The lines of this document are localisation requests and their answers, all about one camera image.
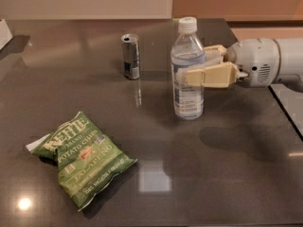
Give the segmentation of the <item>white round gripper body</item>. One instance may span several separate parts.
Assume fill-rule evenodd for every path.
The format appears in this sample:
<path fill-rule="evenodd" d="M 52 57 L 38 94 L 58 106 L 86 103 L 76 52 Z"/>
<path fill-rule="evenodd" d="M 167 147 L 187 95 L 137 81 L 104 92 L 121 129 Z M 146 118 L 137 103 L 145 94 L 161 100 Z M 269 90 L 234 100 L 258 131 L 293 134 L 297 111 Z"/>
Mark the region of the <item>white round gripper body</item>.
<path fill-rule="evenodd" d="M 243 87 L 267 87 L 279 69 L 279 48 L 273 39 L 246 39 L 231 45 L 225 60 L 240 70 L 237 83 Z"/>

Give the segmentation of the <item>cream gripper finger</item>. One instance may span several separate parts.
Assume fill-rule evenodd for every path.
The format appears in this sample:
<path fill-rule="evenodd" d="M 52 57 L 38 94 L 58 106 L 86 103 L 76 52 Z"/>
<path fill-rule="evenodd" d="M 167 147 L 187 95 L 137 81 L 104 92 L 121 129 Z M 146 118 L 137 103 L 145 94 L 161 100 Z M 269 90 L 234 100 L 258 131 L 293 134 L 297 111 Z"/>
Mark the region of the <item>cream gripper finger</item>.
<path fill-rule="evenodd" d="M 223 64 L 226 48 L 221 44 L 205 47 L 205 67 Z"/>
<path fill-rule="evenodd" d="M 227 88 L 237 81 L 239 72 L 232 62 L 222 62 L 202 69 L 188 70 L 185 82 L 193 87 Z"/>

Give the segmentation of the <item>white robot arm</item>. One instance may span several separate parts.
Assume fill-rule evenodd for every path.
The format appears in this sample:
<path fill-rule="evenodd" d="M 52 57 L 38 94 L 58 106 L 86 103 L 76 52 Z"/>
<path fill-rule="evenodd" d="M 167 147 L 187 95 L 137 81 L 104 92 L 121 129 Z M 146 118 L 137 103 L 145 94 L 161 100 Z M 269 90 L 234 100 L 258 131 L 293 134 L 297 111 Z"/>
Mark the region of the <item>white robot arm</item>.
<path fill-rule="evenodd" d="M 202 68 L 186 71 L 184 83 L 205 88 L 227 88 L 233 83 L 261 88 L 282 83 L 301 92 L 303 86 L 303 39 L 246 39 L 218 50 L 218 59 Z"/>

